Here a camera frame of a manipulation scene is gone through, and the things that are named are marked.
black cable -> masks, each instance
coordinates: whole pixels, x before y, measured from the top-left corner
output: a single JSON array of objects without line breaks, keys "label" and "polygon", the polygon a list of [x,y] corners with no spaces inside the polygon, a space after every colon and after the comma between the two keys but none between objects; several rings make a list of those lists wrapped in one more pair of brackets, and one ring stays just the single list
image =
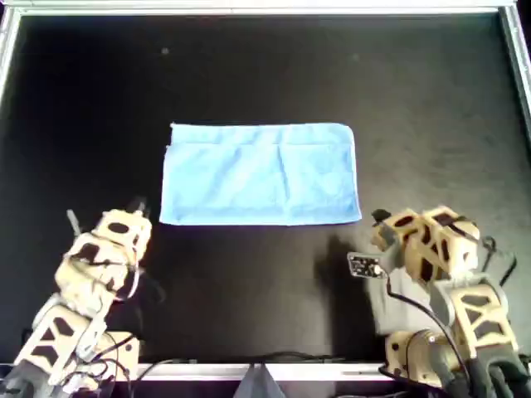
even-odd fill
[{"label": "black cable", "polygon": [[513,261],[511,262],[511,265],[509,266],[509,269],[505,271],[504,276],[501,277],[501,280],[499,281],[499,286],[504,286],[505,282],[509,280],[509,277],[513,273],[513,271],[516,269],[516,266],[518,265],[518,261],[516,260],[516,256],[513,255]]},{"label": "black cable", "polygon": [[92,358],[92,361],[90,361],[90,363],[98,361],[105,354],[108,354],[109,352],[111,352],[113,350],[117,350],[118,348],[122,347],[124,344],[130,342],[131,340],[134,339],[134,335],[130,334],[125,339],[120,340],[120,342],[118,342],[118,343],[115,341],[115,339],[113,337],[111,337],[111,338],[114,341],[114,346],[107,347],[105,350],[98,352],[98,354],[94,358]]},{"label": "black cable", "polygon": [[439,318],[436,317],[436,315],[431,310],[429,310],[428,308],[424,307],[422,304],[420,304],[417,301],[412,300],[412,299],[410,299],[410,298],[408,298],[406,296],[402,296],[401,294],[394,293],[392,291],[392,288],[391,288],[391,279],[389,278],[389,275],[387,275],[387,295],[389,295],[389,297],[392,297],[394,299],[403,301],[404,303],[407,303],[407,304],[415,307],[416,309],[420,310],[425,315],[427,315],[429,318],[431,318],[431,320],[433,320],[433,322],[435,322],[437,324],[437,326],[444,333],[444,335],[446,337],[446,340],[448,340],[448,343],[450,344],[451,349],[455,353],[455,356],[457,357],[457,361],[459,362],[459,365],[460,365],[461,369],[465,373],[466,383],[467,383],[467,385],[469,387],[469,390],[470,390],[471,387],[472,387],[471,379],[470,379],[470,373],[468,372],[468,369],[466,368],[466,364],[465,364],[465,361],[463,360],[463,357],[461,356],[461,354],[457,350],[457,345],[455,344],[454,339],[452,338],[450,332],[448,332],[448,330],[446,329],[446,326],[439,320]]},{"label": "black cable", "polygon": [[113,347],[116,350],[116,359],[105,358],[102,360],[102,361],[114,363],[114,365],[116,366],[116,371],[114,372],[113,386],[110,389],[109,397],[113,395],[114,387],[116,386],[116,379],[118,378],[118,368],[120,368],[121,371],[124,373],[125,380],[127,381],[127,390],[129,393],[129,397],[131,397],[131,394],[133,393],[132,386],[131,386],[131,378],[129,377],[129,370],[124,365],[122,365],[119,361],[119,349],[118,349],[119,344],[116,342],[116,339],[113,337],[112,334],[110,334],[109,332],[105,332],[105,334],[109,336],[109,338],[113,341],[114,343]]}]

black mat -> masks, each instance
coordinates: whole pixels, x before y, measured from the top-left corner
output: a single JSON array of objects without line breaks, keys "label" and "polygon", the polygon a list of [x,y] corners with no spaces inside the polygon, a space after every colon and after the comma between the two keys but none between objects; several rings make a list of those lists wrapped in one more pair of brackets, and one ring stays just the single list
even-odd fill
[{"label": "black mat", "polygon": [[[531,168],[496,16],[24,17],[2,106],[0,359],[54,289],[85,226],[143,194],[155,224],[144,284],[113,311],[152,357],[280,350],[382,360],[344,254],[373,208],[446,203],[519,253],[507,285],[525,347]],[[169,123],[334,121],[355,132],[357,226],[157,224]]]}]

wire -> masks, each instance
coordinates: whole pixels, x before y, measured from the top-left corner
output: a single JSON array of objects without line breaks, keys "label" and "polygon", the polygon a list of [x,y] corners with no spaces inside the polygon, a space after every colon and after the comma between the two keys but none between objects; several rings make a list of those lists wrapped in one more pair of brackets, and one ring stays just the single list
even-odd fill
[{"label": "wire", "polygon": [[518,260],[516,259],[516,256],[513,255],[513,261],[511,262],[509,269],[505,271],[504,276],[501,277],[501,280],[499,281],[499,286],[502,286],[502,287],[504,286],[505,282],[507,282],[510,276],[513,274],[517,265],[518,265]]},{"label": "wire", "polygon": [[412,300],[406,296],[402,296],[401,294],[394,293],[391,288],[391,278],[389,278],[389,274],[387,274],[387,272],[386,272],[386,275],[387,275],[387,295],[389,297],[400,300],[420,310],[425,315],[427,315],[429,318],[431,318],[431,320],[435,322],[437,326],[441,329],[441,331],[444,333],[446,340],[448,340],[448,343],[450,344],[451,349],[453,350],[453,352],[455,353],[455,356],[457,357],[457,361],[459,362],[461,369],[465,373],[466,383],[469,389],[471,389],[472,385],[471,385],[471,380],[470,380],[470,373],[468,372],[468,369],[466,368],[466,364],[465,364],[465,361],[463,360],[463,356],[459,353],[457,349],[457,345],[455,344],[454,339],[452,338],[450,332],[448,332],[448,329],[446,328],[446,326],[439,320],[438,317],[436,317],[436,315],[430,309],[424,307],[422,304],[418,303],[415,300]]},{"label": "wire", "polygon": [[[457,235],[460,235],[466,238],[467,240],[475,242],[478,245],[481,244],[487,250],[487,256],[485,258],[485,262],[483,263],[483,268],[481,269],[481,272],[487,271],[490,265],[490,261],[492,260],[492,257],[494,256],[494,254],[496,253],[506,254],[506,252],[498,250],[498,248],[496,247],[496,240],[492,236],[487,235],[482,240],[478,240],[475,238],[475,236],[472,236],[468,232],[463,231],[461,228],[458,228],[457,226],[455,226],[455,223],[457,221],[468,221],[468,219],[465,216],[459,216],[453,220],[450,220],[450,222],[448,224],[445,224],[445,226],[448,226]],[[502,276],[501,280],[499,281],[499,286],[502,286],[502,287],[507,282],[507,280],[509,279],[509,277],[511,276],[511,274],[514,272],[514,270],[516,269],[518,265],[518,260],[516,258],[516,255],[510,252],[509,254],[513,256],[513,260],[511,261],[509,268],[505,271],[504,276]]]},{"label": "wire", "polygon": [[94,358],[92,358],[92,361],[90,361],[90,363],[98,361],[104,355],[108,354],[109,352],[112,352],[113,350],[117,350],[118,348],[122,347],[124,344],[134,339],[134,335],[130,334],[125,339],[120,340],[120,342],[116,342],[116,340],[112,337],[110,333],[106,333],[106,334],[109,335],[110,338],[113,339],[114,346],[107,347],[105,350],[98,352],[98,354]]},{"label": "wire", "polygon": [[111,349],[108,352],[112,352],[113,350],[116,350],[116,359],[105,358],[105,359],[100,359],[99,360],[99,361],[114,363],[114,365],[116,366],[116,371],[114,372],[114,380],[113,380],[112,387],[110,389],[109,396],[113,395],[114,387],[116,386],[116,379],[118,378],[118,369],[120,369],[122,371],[122,373],[124,373],[125,380],[127,381],[127,389],[128,389],[129,397],[131,397],[131,394],[133,393],[133,391],[132,391],[132,386],[131,386],[131,378],[129,377],[129,370],[124,365],[122,365],[122,363],[119,361],[119,349],[118,349],[121,345],[125,344],[125,340],[127,340],[127,338],[129,338],[129,340],[130,340],[131,336],[125,338],[120,343],[117,343],[116,339],[113,337],[112,334],[110,334],[109,332],[105,332],[105,334],[107,336],[109,336],[109,338],[114,343],[114,346],[112,346],[113,349]]}]

